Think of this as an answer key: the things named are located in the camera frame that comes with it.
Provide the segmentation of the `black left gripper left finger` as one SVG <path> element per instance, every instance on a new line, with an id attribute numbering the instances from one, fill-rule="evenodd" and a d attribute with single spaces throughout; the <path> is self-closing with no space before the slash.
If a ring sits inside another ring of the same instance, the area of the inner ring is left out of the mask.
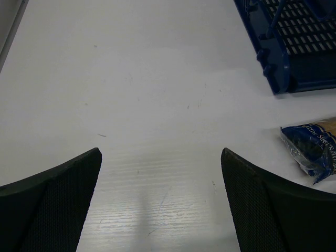
<path id="1" fill-rule="evenodd" d="M 101 164 L 93 148 L 1 186 L 1 251 L 76 251 Z"/>

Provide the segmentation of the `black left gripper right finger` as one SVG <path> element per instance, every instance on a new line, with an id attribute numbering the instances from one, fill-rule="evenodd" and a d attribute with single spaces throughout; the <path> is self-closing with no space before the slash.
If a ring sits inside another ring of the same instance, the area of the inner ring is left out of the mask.
<path id="1" fill-rule="evenodd" d="M 291 182 L 228 148 L 221 166 L 240 251 L 335 251 L 335 194 Z"/>

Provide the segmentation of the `spaghetti bag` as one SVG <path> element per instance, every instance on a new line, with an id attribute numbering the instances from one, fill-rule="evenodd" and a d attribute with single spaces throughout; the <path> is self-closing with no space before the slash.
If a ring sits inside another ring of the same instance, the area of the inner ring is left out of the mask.
<path id="1" fill-rule="evenodd" d="M 280 129 L 301 169 L 317 184 L 335 174 L 335 117 Z"/>

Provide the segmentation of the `blue stacked plastic tray shelf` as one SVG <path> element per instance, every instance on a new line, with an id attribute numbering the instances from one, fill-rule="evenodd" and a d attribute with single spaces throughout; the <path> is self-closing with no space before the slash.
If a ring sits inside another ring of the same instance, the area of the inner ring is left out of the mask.
<path id="1" fill-rule="evenodd" d="M 235 1 L 274 94 L 335 88 L 335 1 Z"/>

